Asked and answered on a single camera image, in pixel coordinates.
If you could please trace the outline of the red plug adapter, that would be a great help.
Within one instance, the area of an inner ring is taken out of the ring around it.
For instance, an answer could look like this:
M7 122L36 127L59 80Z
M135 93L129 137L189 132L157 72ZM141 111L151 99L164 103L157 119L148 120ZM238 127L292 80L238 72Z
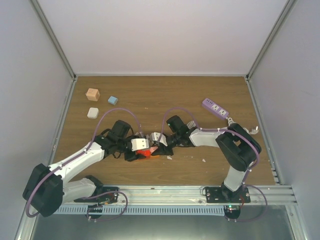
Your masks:
M150 156L151 153L150 153L150 150L149 150L149 149L147 149L147 150L137 150L137 151L136 151L136 155Z

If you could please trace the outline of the white square plug adapter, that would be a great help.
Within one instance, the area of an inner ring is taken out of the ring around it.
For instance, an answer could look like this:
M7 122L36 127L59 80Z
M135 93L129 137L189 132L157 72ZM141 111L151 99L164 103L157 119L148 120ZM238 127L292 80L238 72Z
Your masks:
M99 115L99 109L96 107L90 107L87 112L87 117L89 119L96 119Z

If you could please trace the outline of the light blue usb charger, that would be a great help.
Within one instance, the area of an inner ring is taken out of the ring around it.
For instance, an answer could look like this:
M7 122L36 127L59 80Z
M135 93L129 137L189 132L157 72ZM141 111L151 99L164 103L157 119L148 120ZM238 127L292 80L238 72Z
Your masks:
M108 98L108 103L111 105L116 105L118 103L118 101L119 101L118 98L115 96L110 96Z

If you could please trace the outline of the purple power strip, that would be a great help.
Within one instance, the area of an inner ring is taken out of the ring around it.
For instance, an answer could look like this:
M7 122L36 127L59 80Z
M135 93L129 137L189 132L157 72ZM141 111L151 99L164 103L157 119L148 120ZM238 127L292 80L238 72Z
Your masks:
M214 114L216 117L220 118L221 120L225 120L229 116L228 111L226 111L224 108L222 108L217 103L210 100L209 98L205 98L202 101L201 105L203 108L205 108L207 111Z

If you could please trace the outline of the peach cube power adapter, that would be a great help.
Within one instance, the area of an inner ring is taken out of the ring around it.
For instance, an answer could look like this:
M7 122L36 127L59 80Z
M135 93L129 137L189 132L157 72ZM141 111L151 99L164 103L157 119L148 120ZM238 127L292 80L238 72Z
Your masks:
M97 102L100 98L100 91L96 88L89 88L85 96L89 101Z

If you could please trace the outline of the pink plug adapter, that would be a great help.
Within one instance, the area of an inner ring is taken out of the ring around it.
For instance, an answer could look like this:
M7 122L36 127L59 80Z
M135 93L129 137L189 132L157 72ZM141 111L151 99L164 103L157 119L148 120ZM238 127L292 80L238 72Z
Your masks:
M152 146L152 147L150 147L149 151L150 151L150 153L152 154L152 153L155 152L157 149L158 149L157 146Z

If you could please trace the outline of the orange power strip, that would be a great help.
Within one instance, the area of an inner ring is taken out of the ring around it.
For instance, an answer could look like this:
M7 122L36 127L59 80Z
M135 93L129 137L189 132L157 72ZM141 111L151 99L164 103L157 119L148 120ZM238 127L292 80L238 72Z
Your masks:
M152 155L142 155L142 154L137 155L137 157L138 157L138 160L155 160L160 158L159 155L152 156Z

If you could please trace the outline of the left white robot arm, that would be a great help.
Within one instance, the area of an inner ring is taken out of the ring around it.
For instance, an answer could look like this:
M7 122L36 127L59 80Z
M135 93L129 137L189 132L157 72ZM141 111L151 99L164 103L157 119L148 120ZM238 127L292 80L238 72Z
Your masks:
M128 134L132 132L128 123L117 120L112 128L94 135L85 147L69 157L49 166L38 164L22 194L27 202L26 215L49 217L64 203L101 200L104 185L96 177L88 175L78 181L72 179L108 156L119 158L124 155L127 161L141 159L143 156L137 152L149 149L150 143L140 134Z

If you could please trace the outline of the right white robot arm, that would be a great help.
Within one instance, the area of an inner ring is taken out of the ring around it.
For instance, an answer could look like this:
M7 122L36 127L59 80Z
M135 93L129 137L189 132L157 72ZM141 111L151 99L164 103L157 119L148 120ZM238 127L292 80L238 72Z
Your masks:
M157 145L153 156L172 156L173 148L219 148L229 163L226 178L219 187L223 200L234 202L244 192L244 182L249 171L258 163L262 151L259 143L238 123L228 118L228 126L217 129L197 127L194 121L185 124L174 115L166 123L172 134L150 134L150 141Z

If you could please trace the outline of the aluminium front rail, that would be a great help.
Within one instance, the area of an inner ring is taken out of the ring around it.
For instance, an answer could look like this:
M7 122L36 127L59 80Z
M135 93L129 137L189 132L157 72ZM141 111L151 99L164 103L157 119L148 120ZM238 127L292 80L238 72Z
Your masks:
M58 208L66 203L75 203L76 199L94 199L104 194L92 196L94 191L106 185L95 186L89 179L75 181L63 186L40 187L31 200L34 208ZM114 204L131 205L240 205L242 203L207 203L202 194L205 186L143 186L123 185L117 186L119 190L117 202ZM247 186L251 205L295 205L296 197L290 186Z

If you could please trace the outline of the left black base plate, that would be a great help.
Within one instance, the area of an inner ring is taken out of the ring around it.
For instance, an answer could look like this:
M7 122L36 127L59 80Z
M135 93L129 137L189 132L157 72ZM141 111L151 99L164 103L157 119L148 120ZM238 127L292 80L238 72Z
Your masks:
M93 194L93 196L97 196L100 194L103 194L102 196L92 198L92 199L84 199L84 198L78 198L75 199L75 203L98 203L98 204L113 204L118 201L118 193L119 190L116 186L103 186L99 189L96 189Z

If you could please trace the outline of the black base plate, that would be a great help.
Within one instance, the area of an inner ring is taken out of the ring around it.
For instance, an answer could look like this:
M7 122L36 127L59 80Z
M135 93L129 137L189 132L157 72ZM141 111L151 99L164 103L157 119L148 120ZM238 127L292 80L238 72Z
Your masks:
M84 198L78 198L75 199L75 203L98 203L98 204L113 204L118 201L118 193L119 190L116 186L103 186L99 189L96 189L93 194L93 196L97 196L100 194L103 194L102 196L92 198L92 199L84 199Z
M238 190L231 191L226 186L205 186L202 194L207 203L214 204L237 204L250 203L251 198L247 187L240 186Z

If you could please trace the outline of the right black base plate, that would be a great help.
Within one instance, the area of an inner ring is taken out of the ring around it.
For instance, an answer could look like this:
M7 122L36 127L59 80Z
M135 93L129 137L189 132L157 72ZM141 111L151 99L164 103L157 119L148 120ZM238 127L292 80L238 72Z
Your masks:
M251 198L247 187L240 186L238 190L231 191L226 186L205 186L202 194L207 203L214 204L237 204L250 203Z

